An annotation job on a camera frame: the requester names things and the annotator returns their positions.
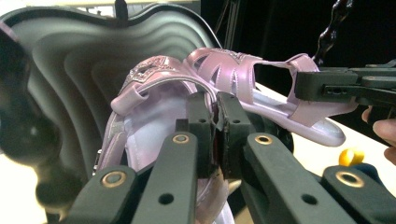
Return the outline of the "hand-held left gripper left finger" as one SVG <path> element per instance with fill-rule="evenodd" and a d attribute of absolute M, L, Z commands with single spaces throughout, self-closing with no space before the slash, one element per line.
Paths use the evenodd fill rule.
<path fill-rule="evenodd" d="M 209 178 L 213 172 L 211 114 L 205 103 L 205 95 L 202 92 L 189 95 L 186 103 L 187 116 L 176 121 L 177 132 L 188 132 L 197 138 L 197 174 L 199 178 Z"/>

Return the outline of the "red and black shoe rack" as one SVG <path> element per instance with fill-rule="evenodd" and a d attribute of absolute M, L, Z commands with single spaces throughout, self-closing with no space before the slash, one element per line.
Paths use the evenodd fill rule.
<path fill-rule="evenodd" d="M 160 55 L 183 63 L 215 43 L 202 19 L 173 5 L 148 7 L 128 21 L 58 7 L 11 12 L 0 20 L 0 148 L 35 170 L 38 202 L 64 223 L 198 224 L 194 134 L 168 134 L 156 161 L 138 172 L 125 158 L 99 171 L 94 166 L 111 102 L 131 69 Z M 218 93 L 211 123 L 221 170 Z M 347 218 L 271 135 L 249 133 L 241 172 L 261 223 Z"/>

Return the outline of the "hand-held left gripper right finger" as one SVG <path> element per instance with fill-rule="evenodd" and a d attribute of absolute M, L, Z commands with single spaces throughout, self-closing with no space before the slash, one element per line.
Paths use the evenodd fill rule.
<path fill-rule="evenodd" d="M 241 155 L 250 133 L 250 120 L 239 100 L 232 94 L 217 94 L 219 110 L 219 165 L 226 179 L 242 176 Z"/>

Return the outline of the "pink sandal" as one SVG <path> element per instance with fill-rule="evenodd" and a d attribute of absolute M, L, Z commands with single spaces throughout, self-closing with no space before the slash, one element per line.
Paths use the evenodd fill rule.
<path fill-rule="evenodd" d="M 200 48 L 191 52 L 183 64 L 193 75 L 209 83 L 214 91 L 236 95 L 246 111 L 265 117 L 292 133 L 327 147 L 339 147 L 346 141 L 342 129 L 329 117 L 350 112 L 357 107 L 355 104 L 300 100 L 294 91 L 278 101 L 267 92 L 256 89 L 256 64 L 286 68 L 293 78 L 299 72 L 317 74 L 317 65 L 305 53 L 283 62 L 270 62 L 227 49 Z"/>
<path fill-rule="evenodd" d="M 216 92 L 180 60 L 160 55 L 138 63 L 111 102 L 112 113 L 94 169 L 118 165 L 125 158 L 138 172 L 156 161 L 163 140 L 176 129 L 177 119 L 187 116 L 187 97 L 196 92 L 205 95 L 212 120 Z M 195 220 L 198 224 L 234 224 L 227 203 L 228 181 L 214 156 L 212 164 L 209 178 L 197 181 Z"/>

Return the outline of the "navy and beige sneaker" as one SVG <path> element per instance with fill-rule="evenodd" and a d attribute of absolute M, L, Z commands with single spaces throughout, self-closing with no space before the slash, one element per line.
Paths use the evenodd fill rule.
<path fill-rule="evenodd" d="M 355 168 L 371 177 L 379 185 L 383 185 L 377 169 L 370 163 L 364 161 L 365 153 L 355 147 L 345 148 L 338 157 L 338 164 Z"/>

